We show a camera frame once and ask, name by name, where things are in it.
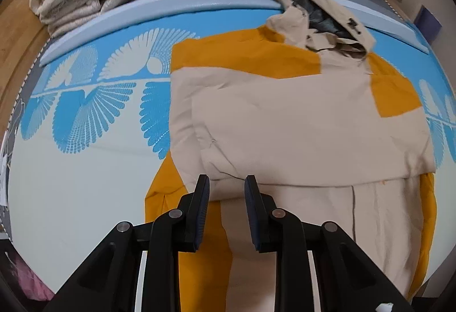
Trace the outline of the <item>beige and orange hooded jacket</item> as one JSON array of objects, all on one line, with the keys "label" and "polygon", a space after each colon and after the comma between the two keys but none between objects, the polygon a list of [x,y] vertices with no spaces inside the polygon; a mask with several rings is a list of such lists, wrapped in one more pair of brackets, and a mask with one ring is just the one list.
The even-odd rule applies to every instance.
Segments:
[{"label": "beige and orange hooded jacket", "polygon": [[154,220],[210,180],[201,247],[179,258],[184,311],[269,311],[272,256],[255,252],[243,182],[301,220],[333,221],[404,297],[428,269],[436,170],[424,107],[333,0],[275,0],[251,30],[172,49],[171,147],[145,197]]}]

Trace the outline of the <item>blue and white bed sheet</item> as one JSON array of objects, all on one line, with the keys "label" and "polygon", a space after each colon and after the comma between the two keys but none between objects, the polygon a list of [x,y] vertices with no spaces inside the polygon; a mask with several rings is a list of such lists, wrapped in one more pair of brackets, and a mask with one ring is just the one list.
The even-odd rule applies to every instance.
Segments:
[{"label": "blue and white bed sheet", "polygon": [[[227,10],[141,23],[45,66],[19,122],[11,161],[12,242],[57,292],[120,221],[147,222],[144,200],[171,147],[172,49],[264,25],[281,13]],[[437,217],[423,281],[455,245],[455,100],[419,50],[369,31],[373,52],[414,86],[433,145]]]}]

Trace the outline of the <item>purple rolled mat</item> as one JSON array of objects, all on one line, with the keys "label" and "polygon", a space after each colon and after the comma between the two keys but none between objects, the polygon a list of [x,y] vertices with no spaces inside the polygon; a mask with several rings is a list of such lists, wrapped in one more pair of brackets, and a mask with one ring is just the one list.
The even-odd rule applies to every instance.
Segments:
[{"label": "purple rolled mat", "polygon": [[420,7],[414,24],[429,44],[432,44],[433,41],[435,41],[442,28],[439,20],[424,5]]}]

